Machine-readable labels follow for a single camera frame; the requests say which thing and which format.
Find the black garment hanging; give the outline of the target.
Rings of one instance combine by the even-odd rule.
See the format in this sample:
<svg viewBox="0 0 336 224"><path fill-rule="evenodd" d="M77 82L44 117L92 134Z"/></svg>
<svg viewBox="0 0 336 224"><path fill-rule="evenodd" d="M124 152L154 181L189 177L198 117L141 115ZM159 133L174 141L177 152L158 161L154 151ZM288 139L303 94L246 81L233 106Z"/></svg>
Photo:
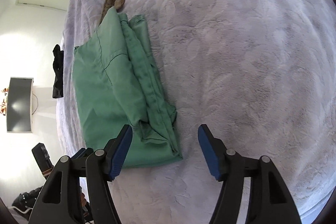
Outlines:
<svg viewBox="0 0 336 224"><path fill-rule="evenodd" d="M52 98L63 98L63 68L64 68L64 51L60 49L60 46L56 44L53 49L54 61L52 64L55 80L52 90Z"/></svg>

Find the lavender plush blanket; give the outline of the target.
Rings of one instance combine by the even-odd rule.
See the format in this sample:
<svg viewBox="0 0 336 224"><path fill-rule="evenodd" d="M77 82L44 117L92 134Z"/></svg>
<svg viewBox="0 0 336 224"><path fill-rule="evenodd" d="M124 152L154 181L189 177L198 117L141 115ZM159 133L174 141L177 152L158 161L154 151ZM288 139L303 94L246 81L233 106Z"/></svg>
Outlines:
<svg viewBox="0 0 336 224"><path fill-rule="evenodd" d="M122 223L208 223L221 191L198 143L207 124L247 157L269 156L303 223L335 188L333 0L126 0L145 16L183 159L124 169Z"/></svg>

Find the grey wall monitor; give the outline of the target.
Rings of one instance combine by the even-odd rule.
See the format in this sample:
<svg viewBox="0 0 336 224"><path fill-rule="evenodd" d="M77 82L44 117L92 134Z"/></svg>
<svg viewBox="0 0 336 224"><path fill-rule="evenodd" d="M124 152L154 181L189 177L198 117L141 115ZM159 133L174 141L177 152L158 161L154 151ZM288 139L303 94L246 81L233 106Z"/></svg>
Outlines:
<svg viewBox="0 0 336 224"><path fill-rule="evenodd" d="M32 78L11 77L7 95L6 128L9 133L32 133Z"/></svg>

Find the brown knit scarf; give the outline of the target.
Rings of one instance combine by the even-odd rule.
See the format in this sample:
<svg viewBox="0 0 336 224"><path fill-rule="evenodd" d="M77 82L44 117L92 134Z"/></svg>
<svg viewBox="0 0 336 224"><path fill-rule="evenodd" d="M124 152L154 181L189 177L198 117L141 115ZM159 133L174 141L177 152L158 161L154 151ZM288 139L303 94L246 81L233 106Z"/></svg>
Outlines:
<svg viewBox="0 0 336 224"><path fill-rule="evenodd" d="M108 10L111 7L114 7L118 11L123 8L124 3L125 3L125 0L105 0L99 24L102 23L104 17L106 16Z"/></svg>

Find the black bag on floor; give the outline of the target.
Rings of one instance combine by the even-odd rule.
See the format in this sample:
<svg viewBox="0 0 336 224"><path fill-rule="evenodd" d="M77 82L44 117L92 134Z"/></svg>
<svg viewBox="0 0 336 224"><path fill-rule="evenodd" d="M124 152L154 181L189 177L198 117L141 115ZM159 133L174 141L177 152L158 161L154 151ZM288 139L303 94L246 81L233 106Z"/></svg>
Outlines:
<svg viewBox="0 0 336 224"><path fill-rule="evenodd" d="M54 166L50 161L50 156L46 150L46 147L43 143L38 143L33 149L32 153L35 161L42 173L42 176L48 179L51 171ZM30 192L21 193L13 201L11 208L14 209L19 215L25 219L29 219L35 202L37 201L38 195L41 192L42 187L38 187Z"/></svg>

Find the green shirt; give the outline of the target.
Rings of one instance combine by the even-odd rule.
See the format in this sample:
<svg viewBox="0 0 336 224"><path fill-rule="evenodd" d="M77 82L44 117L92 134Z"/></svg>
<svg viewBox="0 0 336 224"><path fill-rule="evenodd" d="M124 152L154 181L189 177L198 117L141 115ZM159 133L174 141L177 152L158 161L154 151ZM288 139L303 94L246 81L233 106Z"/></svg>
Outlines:
<svg viewBox="0 0 336 224"><path fill-rule="evenodd" d="M143 15L109 9L90 39L73 52L72 81L87 147L103 148L124 125L133 139L124 167L152 167L182 159Z"/></svg>

